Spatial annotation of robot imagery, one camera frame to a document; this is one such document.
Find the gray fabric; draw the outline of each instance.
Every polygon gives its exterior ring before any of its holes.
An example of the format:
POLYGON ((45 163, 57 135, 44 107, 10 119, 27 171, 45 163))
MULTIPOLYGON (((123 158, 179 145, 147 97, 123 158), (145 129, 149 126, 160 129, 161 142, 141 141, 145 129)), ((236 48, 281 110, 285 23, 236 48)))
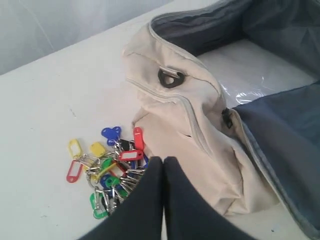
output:
POLYGON ((320 239, 319 103, 320 81, 234 108, 287 208, 313 239, 320 239))
MULTIPOLYGON (((320 79, 319 0, 220 1, 155 18, 151 26, 195 56, 247 38, 320 79)), ((235 109, 291 214, 320 239, 320 83, 235 109)))

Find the beige bag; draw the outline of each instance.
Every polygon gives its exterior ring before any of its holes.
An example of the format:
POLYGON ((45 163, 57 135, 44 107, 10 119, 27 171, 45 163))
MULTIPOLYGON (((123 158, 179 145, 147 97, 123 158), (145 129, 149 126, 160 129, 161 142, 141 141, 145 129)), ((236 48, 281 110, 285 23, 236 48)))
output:
POLYGON ((223 215, 247 214, 278 202, 253 164, 241 120, 230 109, 228 128, 220 84, 193 55, 144 26, 126 46, 127 80, 138 88, 141 110, 133 123, 142 127, 149 155, 175 156, 200 195, 223 215), (158 73, 184 74, 182 85, 166 88, 158 73))

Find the white wall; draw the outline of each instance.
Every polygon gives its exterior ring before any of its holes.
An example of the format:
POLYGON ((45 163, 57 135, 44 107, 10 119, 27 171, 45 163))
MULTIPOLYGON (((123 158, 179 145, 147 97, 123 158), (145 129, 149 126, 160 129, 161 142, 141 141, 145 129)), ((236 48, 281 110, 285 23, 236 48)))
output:
POLYGON ((0 75, 169 2, 0 0, 0 75))

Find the bag zipper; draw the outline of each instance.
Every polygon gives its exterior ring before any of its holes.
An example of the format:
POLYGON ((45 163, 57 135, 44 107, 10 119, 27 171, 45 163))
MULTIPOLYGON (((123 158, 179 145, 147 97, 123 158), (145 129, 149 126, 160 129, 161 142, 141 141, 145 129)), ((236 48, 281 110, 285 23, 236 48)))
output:
POLYGON ((149 96, 152 96, 152 98, 156 99, 159 102, 167 103, 167 102, 173 102, 170 100, 179 100, 182 103, 182 105, 187 113, 192 138, 194 139, 195 143, 197 144, 197 146, 201 150, 203 150, 206 154, 208 154, 208 156, 211 155, 211 151, 210 151, 208 144, 206 143, 206 141, 201 140, 201 138, 204 139, 205 137, 203 136, 202 131, 198 125, 198 121, 196 119, 193 107, 192 107, 190 101, 186 97, 184 97, 180 94, 167 94, 164 92, 159 94, 159 93, 145 87, 144 85, 134 81, 131 78, 127 78, 127 81, 129 83, 133 84, 134 86, 136 86, 137 88, 139 88, 143 93, 145 93, 149 96))

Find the yellow key tag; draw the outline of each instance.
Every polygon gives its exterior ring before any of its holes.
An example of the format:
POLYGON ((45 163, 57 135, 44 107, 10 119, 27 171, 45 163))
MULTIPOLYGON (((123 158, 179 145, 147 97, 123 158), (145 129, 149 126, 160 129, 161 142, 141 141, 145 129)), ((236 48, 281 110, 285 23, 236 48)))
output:
POLYGON ((82 148, 77 139, 72 139, 69 141, 68 150, 72 159, 78 159, 83 155, 82 148))
POLYGON ((106 153, 107 153, 105 147, 100 142, 93 143, 90 146, 90 151, 97 158, 101 158, 102 156, 106 155, 106 153))

